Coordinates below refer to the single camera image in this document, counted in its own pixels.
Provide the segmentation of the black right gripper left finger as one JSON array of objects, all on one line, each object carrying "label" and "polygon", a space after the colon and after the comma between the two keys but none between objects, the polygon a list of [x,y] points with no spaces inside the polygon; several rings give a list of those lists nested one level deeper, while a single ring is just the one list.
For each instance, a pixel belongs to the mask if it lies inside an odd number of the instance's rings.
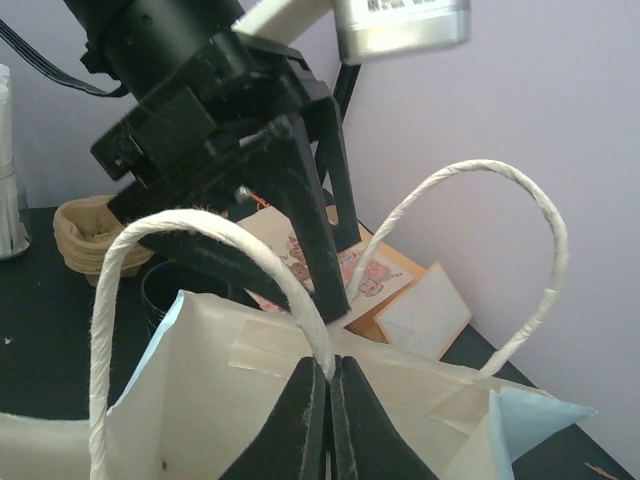
[{"label": "black right gripper left finger", "polygon": [[316,362],[297,363],[264,426],[224,479],[323,479],[327,382]]}]

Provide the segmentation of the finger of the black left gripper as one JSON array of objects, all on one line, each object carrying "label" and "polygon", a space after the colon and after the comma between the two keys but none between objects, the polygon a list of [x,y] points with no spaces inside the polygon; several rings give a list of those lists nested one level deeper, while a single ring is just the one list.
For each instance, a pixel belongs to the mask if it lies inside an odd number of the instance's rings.
[{"label": "finger of the black left gripper", "polygon": [[311,274],[312,299],[325,323],[338,320],[349,304],[336,250],[347,247],[350,234],[334,241],[304,120],[297,114],[277,116],[243,151],[245,185],[290,220]]}]

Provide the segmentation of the light blue paper bag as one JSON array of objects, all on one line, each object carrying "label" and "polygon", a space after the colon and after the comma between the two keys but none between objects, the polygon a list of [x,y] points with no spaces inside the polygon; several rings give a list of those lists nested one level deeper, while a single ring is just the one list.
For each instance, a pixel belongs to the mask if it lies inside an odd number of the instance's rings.
[{"label": "light blue paper bag", "polygon": [[[479,369],[432,361],[325,324],[288,267],[216,214],[167,210],[128,225],[105,254],[91,321],[85,420],[1,417],[5,479],[510,479],[513,464],[589,407],[498,377],[543,323],[566,274],[565,222],[513,166],[475,159],[423,182],[491,171],[519,184],[554,237],[551,276],[529,320]],[[245,253],[290,310],[178,295],[123,393],[108,399],[120,271],[145,236],[202,233]]]}]

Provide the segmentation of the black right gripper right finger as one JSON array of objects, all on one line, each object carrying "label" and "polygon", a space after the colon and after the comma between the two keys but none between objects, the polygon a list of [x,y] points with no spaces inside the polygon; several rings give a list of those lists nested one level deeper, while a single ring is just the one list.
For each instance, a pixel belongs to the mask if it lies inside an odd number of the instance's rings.
[{"label": "black right gripper right finger", "polygon": [[434,479],[395,429],[355,358],[336,358],[330,383],[333,479]]}]

